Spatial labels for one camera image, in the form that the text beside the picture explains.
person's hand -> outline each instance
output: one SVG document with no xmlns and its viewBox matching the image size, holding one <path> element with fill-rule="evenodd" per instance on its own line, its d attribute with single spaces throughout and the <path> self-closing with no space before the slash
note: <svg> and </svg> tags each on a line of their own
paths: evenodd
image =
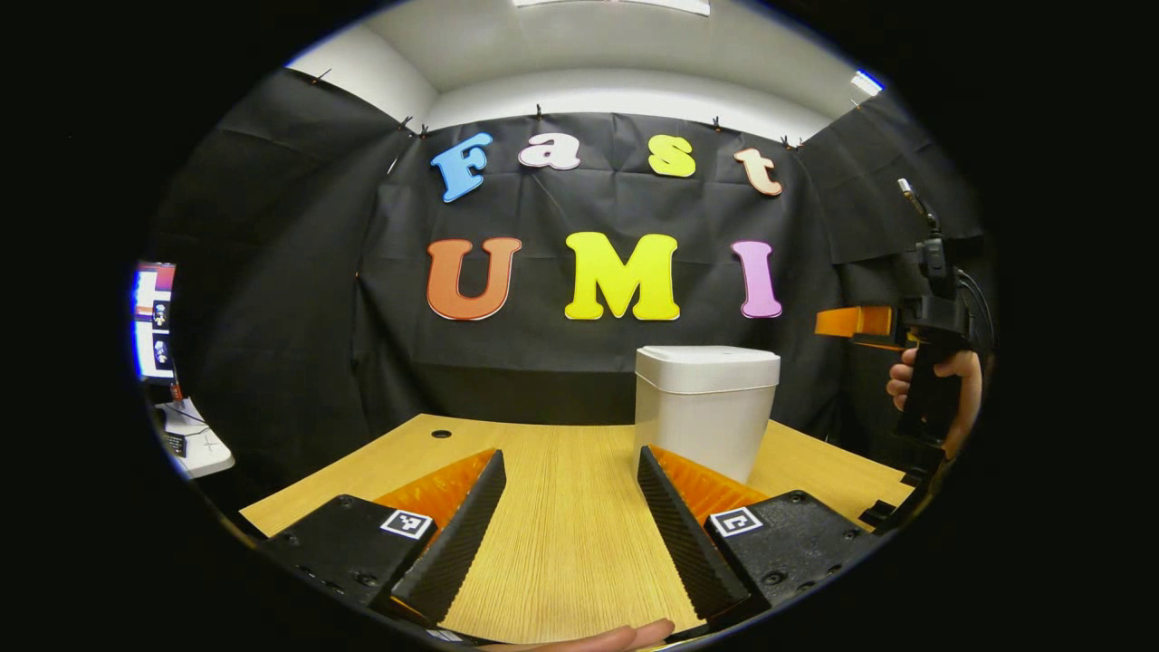
<svg viewBox="0 0 1159 652">
<path fill-rule="evenodd" d="M 885 391 L 894 397 L 894 406 L 898 410 L 905 410 L 905 398 L 910 394 L 913 361 L 917 356 L 918 350 L 906 350 L 902 352 L 902 364 L 889 369 L 890 381 L 885 383 Z M 962 448 L 965 435 L 974 427 L 974 422 L 978 418 L 978 410 L 982 409 L 982 364 L 978 361 L 978 354 L 972 351 L 960 351 L 935 365 L 934 375 L 939 379 L 962 378 L 962 394 L 957 401 L 957 415 L 954 417 L 949 432 L 946 434 L 946 442 L 942 445 L 947 460 L 953 460 L 958 449 Z"/>
<path fill-rule="evenodd" d="M 542 643 L 532 645 L 508 645 L 495 644 L 483 645 L 479 650 L 487 652 L 522 652 L 524 650 L 534 652 L 628 652 L 659 645 L 665 638 L 672 635 L 676 624 L 661 618 L 655 623 L 632 628 L 624 625 L 604 633 L 577 638 L 575 640 L 561 640 L 559 643 Z"/>
</svg>

white wall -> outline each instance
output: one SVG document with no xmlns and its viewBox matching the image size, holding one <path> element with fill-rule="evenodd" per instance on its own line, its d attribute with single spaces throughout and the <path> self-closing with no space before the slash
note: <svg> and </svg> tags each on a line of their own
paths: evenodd
<svg viewBox="0 0 1159 652">
<path fill-rule="evenodd" d="M 544 112 L 621 112 L 677 117 L 789 142 L 832 119 L 787 100 L 701 76 L 644 69 L 567 69 L 509 76 L 444 93 L 425 122 L 439 129 L 479 119 Z"/>
<path fill-rule="evenodd" d="M 414 116 L 418 130 L 438 91 L 381 36 L 357 24 L 320 42 L 286 65 L 318 76 L 374 104 L 395 119 Z"/>
</svg>

wooden tabletop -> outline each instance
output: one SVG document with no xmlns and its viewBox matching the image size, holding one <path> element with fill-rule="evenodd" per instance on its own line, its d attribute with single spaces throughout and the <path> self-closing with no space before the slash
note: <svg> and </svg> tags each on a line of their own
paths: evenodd
<svg viewBox="0 0 1159 652">
<path fill-rule="evenodd" d="M 435 439 L 432 431 L 451 431 Z M 487 448 L 506 490 L 443 627 L 544 643 L 668 617 L 697 618 L 633 474 L 633 426 L 532 426 L 420 415 L 241 511 L 271 536 L 340 493 L 374 500 Z M 901 505 L 901 471 L 768 423 L 749 485 L 806 491 L 861 527 L 876 500 Z"/>
</svg>

white desk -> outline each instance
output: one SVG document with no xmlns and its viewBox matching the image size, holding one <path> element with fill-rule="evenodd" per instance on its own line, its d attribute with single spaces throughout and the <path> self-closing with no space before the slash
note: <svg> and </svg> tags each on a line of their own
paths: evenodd
<svg viewBox="0 0 1159 652">
<path fill-rule="evenodd" d="M 185 435 L 185 456 L 177 457 L 169 452 L 178 470 L 184 470 L 190 478 L 201 478 L 233 467 L 229 447 L 210 430 L 209 424 L 198 422 L 202 416 L 192 401 L 187 398 L 184 405 L 166 403 L 160 409 L 165 411 L 165 431 Z"/>
</svg>

ceiling light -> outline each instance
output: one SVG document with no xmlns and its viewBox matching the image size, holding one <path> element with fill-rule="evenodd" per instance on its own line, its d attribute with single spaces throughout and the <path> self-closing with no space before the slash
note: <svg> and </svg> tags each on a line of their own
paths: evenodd
<svg viewBox="0 0 1159 652">
<path fill-rule="evenodd" d="M 861 71 L 858 71 L 858 73 L 853 75 L 853 79 L 851 79 L 850 82 L 853 83 L 853 86 L 857 86 L 858 88 L 865 90 L 870 95 L 876 95 L 877 93 L 881 93 L 884 89 L 884 87 L 877 83 L 877 81 L 874 78 L 869 76 L 868 74 Z"/>
<path fill-rule="evenodd" d="M 533 7 L 535 5 L 547 5 L 552 2 L 576 2 L 590 0 L 513 0 L 516 7 Z M 654 5 L 656 7 L 668 7 L 690 14 L 708 15 L 708 0 L 603 0 L 604 2 L 635 2 L 636 5 Z"/>
</svg>

